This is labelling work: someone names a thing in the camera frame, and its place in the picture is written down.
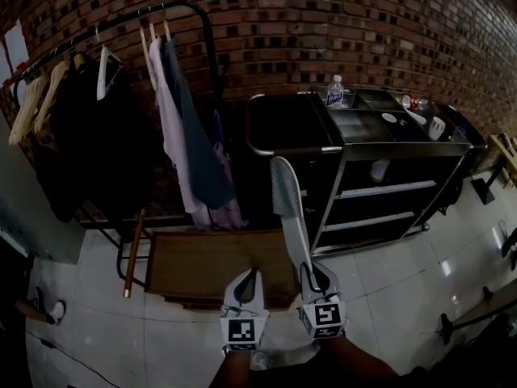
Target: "hanging clothes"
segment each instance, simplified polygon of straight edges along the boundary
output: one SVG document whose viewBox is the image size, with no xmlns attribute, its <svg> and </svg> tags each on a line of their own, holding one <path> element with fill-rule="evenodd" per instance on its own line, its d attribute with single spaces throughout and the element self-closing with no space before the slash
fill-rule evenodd
<svg viewBox="0 0 517 388">
<path fill-rule="evenodd" d="M 170 70 L 170 67 L 166 61 L 167 55 L 166 55 L 166 45 L 169 40 L 164 39 L 162 37 L 162 40 L 160 41 L 160 57 L 162 58 L 162 64 L 163 64 L 163 72 L 165 73 L 165 80 L 167 82 L 167 86 L 169 87 L 170 94 L 172 95 L 172 99 L 174 100 L 174 103 L 176 104 L 176 107 L 178 109 L 178 114 L 181 116 L 181 104 L 178 96 L 176 95 L 176 90 L 174 86 L 174 78 L 172 76 L 172 71 Z"/>
<path fill-rule="evenodd" d="M 212 144 L 219 162 L 225 169 L 225 174 L 229 182 L 233 185 L 232 168 L 229 157 L 225 154 L 225 144 L 223 142 L 223 128 L 221 125 L 221 117 L 219 112 L 213 113 L 213 135 Z M 240 230 L 247 226 L 247 222 L 242 220 L 241 209 L 237 198 L 233 198 L 225 207 L 217 210 L 210 210 L 213 222 L 221 229 Z"/>
<path fill-rule="evenodd" d="M 191 92 L 176 57 L 175 38 L 165 43 L 164 64 L 173 81 L 169 82 L 171 97 L 178 100 L 176 106 L 181 111 L 192 192 L 209 209 L 225 207 L 235 198 L 235 191 L 194 108 Z"/>
<path fill-rule="evenodd" d="M 97 100 L 99 62 L 86 54 L 82 57 L 84 61 L 70 63 L 52 106 L 50 126 L 84 197 L 125 242 L 131 242 L 132 230 L 121 222 L 150 202 L 153 158 L 158 154 L 156 132 L 124 73 L 118 73 L 106 97 Z M 108 80 L 117 69 L 107 65 Z"/>
<path fill-rule="evenodd" d="M 36 179 L 40 183 L 57 220 L 68 222 L 82 203 L 72 174 L 59 154 L 47 146 L 40 146 L 31 138 Z"/>
<path fill-rule="evenodd" d="M 206 205 L 195 198 L 191 190 L 183 124 L 167 86 L 162 59 L 160 58 L 160 40 L 156 39 L 151 43 L 149 57 L 156 78 L 156 104 L 162 121 L 163 149 L 178 173 L 179 188 L 185 211 L 192 215 L 195 225 L 200 230 L 211 230 L 212 220 L 208 209 Z"/>
</svg>

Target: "person's arm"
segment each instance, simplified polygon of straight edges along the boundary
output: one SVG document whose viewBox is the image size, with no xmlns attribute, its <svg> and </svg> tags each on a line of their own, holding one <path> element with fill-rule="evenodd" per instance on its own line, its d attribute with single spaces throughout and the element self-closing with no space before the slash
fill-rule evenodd
<svg viewBox="0 0 517 388">
<path fill-rule="evenodd" d="M 343 371 L 359 380 L 397 377 L 388 364 L 357 348 L 345 337 L 320 339 L 319 342 Z"/>
<path fill-rule="evenodd" d="M 251 352 L 228 352 L 210 388 L 243 388 L 250 375 Z"/>
</svg>

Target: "floor tile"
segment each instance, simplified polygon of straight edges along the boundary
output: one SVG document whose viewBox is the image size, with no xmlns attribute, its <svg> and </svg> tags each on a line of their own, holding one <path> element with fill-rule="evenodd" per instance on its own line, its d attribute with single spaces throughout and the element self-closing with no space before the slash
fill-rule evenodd
<svg viewBox="0 0 517 388">
<path fill-rule="evenodd" d="M 166 302 L 163 296 L 145 294 L 145 318 L 169 322 L 217 322 L 221 317 L 220 311 L 199 312 L 184 309 L 178 303 Z"/>
<path fill-rule="evenodd" d="M 291 351 L 306 347 L 312 342 L 298 313 L 296 313 L 269 318 L 261 349 L 266 351 Z"/>
<path fill-rule="evenodd" d="M 116 271 L 117 249 L 99 232 L 86 232 L 79 259 L 76 302 L 79 306 L 122 314 L 134 318 L 144 317 L 144 290 L 133 285 L 131 298 L 124 295 L 124 281 Z M 125 273 L 127 260 L 121 263 Z M 135 277 L 145 279 L 146 260 L 138 261 Z"/>
<path fill-rule="evenodd" d="M 494 226 L 440 264 L 456 318 L 481 303 L 483 286 L 494 292 L 517 277 L 510 269 L 510 258 L 501 257 L 503 241 L 499 227 Z"/>
<path fill-rule="evenodd" d="M 469 222 L 472 216 L 470 212 L 475 205 L 475 194 L 470 180 L 465 179 L 460 198 L 448 207 L 447 215 L 436 212 L 428 221 L 431 228 L 425 235 L 431 242 L 438 261 L 468 245 L 481 233 L 473 228 L 474 223 Z"/>
<path fill-rule="evenodd" d="M 354 255 L 319 259 L 318 263 L 323 264 L 338 277 L 343 300 L 364 296 L 363 282 Z"/>
<path fill-rule="evenodd" d="M 76 307 L 74 356 L 118 386 L 146 387 L 144 320 Z M 74 378 L 81 388 L 106 385 L 78 363 Z"/>
<path fill-rule="evenodd" d="M 491 175 L 492 172 L 489 171 L 481 175 L 477 175 L 473 178 L 483 178 L 485 181 L 487 181 Z M 490 191 L 494 194 L 495 201 L 493 201 L 491 204 L 494 204 L 493 207 L 505 210 L 507 215 L 510 216 L 513 221 L 517 221 L 517 212 L 515 211 L 515 208 L 517 207 L 517 189 L 515 187 L 511 187 L 510 185 L 504 188 L 505 183 L 506 179 L 502 175 L 499 175 L 499 177 L 492 183 L 490 186 Z M 481 203 L 481 199 L 476 193 L 474 193 L 474 197 L 476 201 Z"/>
<path fill-rule="evenodd" d="M 439 266 L 369 294 L 368 304 L 380 357 L 398 373 L 443 358 L 448 348 L 436 332 L 440 315 L 452 315 L 452 303 Z"/>
<path fill-rule="evenodd" d="M 355 260 L 366 294 L 407 279 L 438 263 L 425 233 L 355 253 Z"/>
<path fill-rule="evenodd" d="M 482 178 L 488 179 L 489 177 L 490 174 L 486 174 Z M 465 205 L 460 208 L 460 211 L 467 221 L 468 226 L 472 230 L 477 231 L 478 236 L 490 230 L 492 226 L 497 225 L 499 220 L 505 220 L 507 218 L 504 202 L 507 200 L 512 201 L 512 197 L 506 196 L 506 193 L 502 190 L 502 185 L 498 179 L 494 181 L 491 188 L 494 190 L 496 200 L 484 205 L 476 193 L 476 190 L 474 190 L 471 179 L 464 181 L 465 195 L 472 197 L 472 199 L 465 203 Z"/>
<path fill-rule="evenodd" d="M 27 363 L 34 388 L 73 385 L 74 362 L 56 349 L 44 347 L 41 342 L 27 335 Z"/>
<path fill-rule="evenodd" d="M 45 309 L 50 311 L 58 300 L 66 304 L 65 317 L 59 326 L 26 319 L 27 331 L 56 344 L 64 350 L 72 348 L 72 329 L 74 323 L 74 293 L 78 277 L 78 268 L 47 260 L 37 260 L 31 273 L 28 296 L 37 296 L 38 286 L 44 297 Z"/>
<path fill-rule="evenodd" d="M 219 323 L 145 321 L 149 387 L 210 385 L 224 359 Z"/>
<path fill-rule="evenodd" d="M 379 345 L 366 296 L 347 302 L 347 338 L 370 355 L 379 357 Z"/>
</svg>

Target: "brick wall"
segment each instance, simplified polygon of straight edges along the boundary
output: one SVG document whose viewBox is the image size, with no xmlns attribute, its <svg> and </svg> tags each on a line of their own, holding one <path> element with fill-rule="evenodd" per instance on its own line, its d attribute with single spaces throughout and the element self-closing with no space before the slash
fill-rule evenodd
<svg viewBox="0 0 517 388">
<path fill-rule="evenodd" d="M 20 18 L 35 60 L 100 20 L 164 1 L 2 0 L 0 27 L 5 32 Z M 307 90 L 341 74 L 348 85 L 410 90 L 450 103 L 485 136 L 503 129 L 517 135 L 514 0 L 190 1 L 209 12 L 218 60 L 231 65 L 225 80 L 228 101 Z M 209 96 L 199 18 L 183 8 L 155 14 L 149 20 L 160 34 L 164 18 L 179 39 L 180 63 L 191 90 Z M 127 63 L 134 91 L 158 122 L 140 25 L 133 21 L 100 37 Z M 100 50 L 93 40 L 79 49 L 94 57 Z M 14 109 L 4 98 L 12 123 Z M 43 138 L 52 143 L 49 133 Z M 167 207 L 165 213 L 177 209 L 157 207 Z"/>
</svg>

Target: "plastic bottle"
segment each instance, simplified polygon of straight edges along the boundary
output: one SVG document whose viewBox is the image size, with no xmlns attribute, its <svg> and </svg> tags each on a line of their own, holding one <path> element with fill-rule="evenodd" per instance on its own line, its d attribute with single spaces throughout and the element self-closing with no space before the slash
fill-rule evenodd
<svg viewBox="0 0 517 388">
<path fill-rule="evenodd" d="M 329 85 L 326 93 L 326 106 L 331 109 L 341 109 L 341 101 L 343 100 L 343 85 L 341 85 L 341 76 L 334 75 L 334 80 Z"/>
</svg>

